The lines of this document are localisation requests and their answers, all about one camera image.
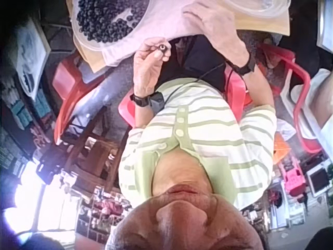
lips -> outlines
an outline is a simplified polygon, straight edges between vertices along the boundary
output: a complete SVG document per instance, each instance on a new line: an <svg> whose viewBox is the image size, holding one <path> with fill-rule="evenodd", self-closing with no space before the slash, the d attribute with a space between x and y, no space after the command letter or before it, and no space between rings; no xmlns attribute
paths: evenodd
<svg viewBox="0 0 333 250"><path fill-rule="evenodd" d="M177 194L177 193L200 194L201 192L198 189L186 184L179 184L173 186L172 188L166 191L166 194Z"/></svg>

small object in hand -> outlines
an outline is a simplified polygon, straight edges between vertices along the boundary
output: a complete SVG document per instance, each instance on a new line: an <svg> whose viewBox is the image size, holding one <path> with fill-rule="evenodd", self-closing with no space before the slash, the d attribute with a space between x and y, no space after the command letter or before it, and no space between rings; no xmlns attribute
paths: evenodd
<svg viewBox="0 0 333 250"><path fill-rule="evenodd" d="M164 44L161 44L160 46L158 46L158 49L160 51L162 51L163 54L168 50L168 48Z"/></svg>

merchandise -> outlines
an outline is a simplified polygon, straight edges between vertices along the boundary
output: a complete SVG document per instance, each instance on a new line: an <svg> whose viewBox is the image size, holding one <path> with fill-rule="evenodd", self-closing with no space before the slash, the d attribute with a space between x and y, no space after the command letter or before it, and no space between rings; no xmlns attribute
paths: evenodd
<svg viewBox="0 0 333 250"><path fill-rule="evenodd" d="M76 18L79 31L88 41L117 42L138 25L148 3L149 0L79 0L80 11Z"/></svg>

black wristwatch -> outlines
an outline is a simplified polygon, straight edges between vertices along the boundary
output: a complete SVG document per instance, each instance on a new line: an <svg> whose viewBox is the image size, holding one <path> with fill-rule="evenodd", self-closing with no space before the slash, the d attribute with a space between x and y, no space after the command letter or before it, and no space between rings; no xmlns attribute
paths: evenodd
<svg viewBox="0 0 333 250"><path fill-rule="evenodd" d="M149 98L149 96L141 98L141 97L138 97L138 96L132 94L130 96L130 99L131 99L131 101L135 102L135 104L137 106L139 106L141 108L144 108L144 107L150 105L150 98Z"/></svg>
<svg viewBox="0 0 333 250"><path fill-rule="evenodd" d="M245 64L245 66L243 67L238 67L234 64L232 64L231 62L228 62L230 64L230 66L232 67L232 69L238 73L240 76L245 76L246 74L250 73L250 72L254 72L254 68L255 68L255 58L254 56L252 56L251 53L249 53L249 60L248 62Z"/></svg>

wooden table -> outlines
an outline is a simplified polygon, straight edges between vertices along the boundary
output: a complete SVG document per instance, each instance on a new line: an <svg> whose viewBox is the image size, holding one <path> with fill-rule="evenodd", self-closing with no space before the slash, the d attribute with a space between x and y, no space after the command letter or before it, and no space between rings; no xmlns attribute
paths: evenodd
<svg viewBox="0 0 333 250"><path fill-rule="evenodd" d="M71 16L73 10L73 0L66 0L69 15ZM251 17L242 13L235 13L236 28L239 30L258 30L265 32L278 33L282 35L289 35L289 12L286 11L281 16L272 19ZM83 59L90 65L92 71L96 73L106 66L103 55L101 52L92 51L80 44L77 38L73 37L74 44L80 52Z"/></svg>

